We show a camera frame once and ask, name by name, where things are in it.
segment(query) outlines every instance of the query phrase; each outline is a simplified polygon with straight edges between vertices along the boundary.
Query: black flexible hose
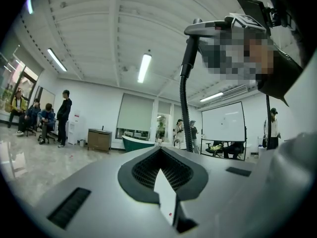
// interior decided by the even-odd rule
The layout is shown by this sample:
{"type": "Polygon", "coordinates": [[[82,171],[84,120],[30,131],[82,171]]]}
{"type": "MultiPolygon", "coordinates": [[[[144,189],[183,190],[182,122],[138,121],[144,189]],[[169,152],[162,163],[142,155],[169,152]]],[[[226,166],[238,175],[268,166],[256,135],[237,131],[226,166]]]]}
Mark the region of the black flexible hose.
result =
{"type": "Polygon", "coordinates": [[[193,140],[192,133],[190,130],[189,124],[189,114],[188,114],[188,105],[187,105],[187,97],[186,97],[186,81],[187,77],[182,75],[180,77],[179,84],[179,94],[180,94],[180,104],[182,107],[182,115],[185,129],[185,139],[186,139],[186,148],[188,152],[193,152],[193,140]]]}
{"type": "Polygon", "coordinates": [[[271,147],[271,110],[269,107],[269,96],[266,96],[266,109],[267,109],[267,146],[266,149],[269,150],[271,147]]]}

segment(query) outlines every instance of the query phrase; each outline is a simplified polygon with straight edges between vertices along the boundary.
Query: person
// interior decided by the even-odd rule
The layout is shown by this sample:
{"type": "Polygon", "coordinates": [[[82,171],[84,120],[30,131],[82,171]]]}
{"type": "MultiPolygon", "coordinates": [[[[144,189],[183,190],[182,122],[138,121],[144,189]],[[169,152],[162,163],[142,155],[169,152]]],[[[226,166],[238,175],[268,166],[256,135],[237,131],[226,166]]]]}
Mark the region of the person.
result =
{"type": "Polygon", "coordinates": [[[229,159],[229,154],[233,154],[232,158],[236,160],[239,153],[243,153],[243,151],[243,142],[231,142],[229,146],[223,148],[223,157],[229,159]]]}
{"type": "Polygon", "coordinates": [[[72,101],[69,98],[69,91],[63,91],[63,98],[65,99],[57,112],[57,120],[58,120],[58,140],[57,144],[59,144],[59,148],[65,147],[66,143],[66,123],[68,121],[68,116],[70,113],[70,108],[72,105],[72,101]]]}
{"type": "Polygon", "coordinates": [[[26,102],[25,99],[21,97],[21,91],[17,91],[12,101],[12,110],[9,117],[8,128],[11,127],[11,123],[14,116],[21,116],[26,111],[26,102]]]}
{"type": "Polygon", "coordinates": [[[23,136],[27,127],[36,125],[38,112],[40,111],[40,101],[38,99],[34,99],[33,105],[29,107],[25,116],[19,117],[19,127],[16,133],[17,136],[23,136]]]}
{"type": "MultiPolygon", "coordinates": [[[[278,112],[276,111],[276,108],[271,109],[271,143],[267,146],[267,149],[275,149],[278,147],[278,138],[281,137],[280,132],[278,131],[277,127],[277,118],[276,115],[278,112]]],[[[268,124],[267,124],[267,118],[264,122],[264,134],[265,134],[265,140],[267,142],[267,135],[268,135],[268,124]]]]}
{"type": "Polygon", "coordinates": [[[175,137],[174,137],[174,146],[176,144],[179,144],[179,149],[181,147],[181,144],[184,142],[184,125],[183,120],[178,119],[175,127],[175,137]]]}
{"type": "Polygon", "coordinates": [[[196,121],[190,121],[190,130],[192,133],[194,152],[199,154],[198,145],[197,145],[197,137],[196,137],[196,134],[198,134],[199,132],[197,131],[196,127],[194,126],[195,122],[196,121]]]}
{"type": "Polygon", "coordinates": [[[45,105],[45,109],[38,113],[40,118],[39,127],[42,128],[42,139],[40,145],[45,143],[46,135],[53,130],[55,114],[52,111],[51,103],[45,105]]]}

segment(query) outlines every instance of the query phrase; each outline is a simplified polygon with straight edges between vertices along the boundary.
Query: floor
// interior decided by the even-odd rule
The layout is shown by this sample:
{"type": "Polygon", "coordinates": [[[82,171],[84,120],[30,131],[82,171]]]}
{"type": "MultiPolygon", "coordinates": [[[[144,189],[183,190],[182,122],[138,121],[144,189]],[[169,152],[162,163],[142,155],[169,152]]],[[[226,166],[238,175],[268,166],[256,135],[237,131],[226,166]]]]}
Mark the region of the floor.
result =
{"type": "Polygon", "coordinates": [[[85,165],[102,158],[112,158],[123,151],[110,153],[87,150],[66,143],[39,145],[37,136],[17,137],[17,126],[0,123],[1,172],[12,191],[30,205],[35,205],[44,192],[85,165]]]}

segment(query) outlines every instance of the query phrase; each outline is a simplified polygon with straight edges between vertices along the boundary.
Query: black slot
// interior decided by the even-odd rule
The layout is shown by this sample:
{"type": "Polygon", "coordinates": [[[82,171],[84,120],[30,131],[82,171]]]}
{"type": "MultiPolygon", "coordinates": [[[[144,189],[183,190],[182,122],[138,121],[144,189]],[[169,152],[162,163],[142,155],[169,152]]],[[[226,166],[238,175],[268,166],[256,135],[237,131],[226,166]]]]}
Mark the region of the black slot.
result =
{"type": "Polygon", "coordinates": [[[244,169],[238,169],[238,168],[234,168],[234,167],[227,168],[226,171],[228,171],[230,173],[234,173],[236,175],[244,176],[244,177],[248,177],[251,174],[251,171],[244,170],[244,169]]]}
{"type": "Polygon", "coordinates": [[[75,189],[54,211],[48,216],[48,220],[60,228],[65,229],[71,219],[91,193],[84,188],[75,189]]]}

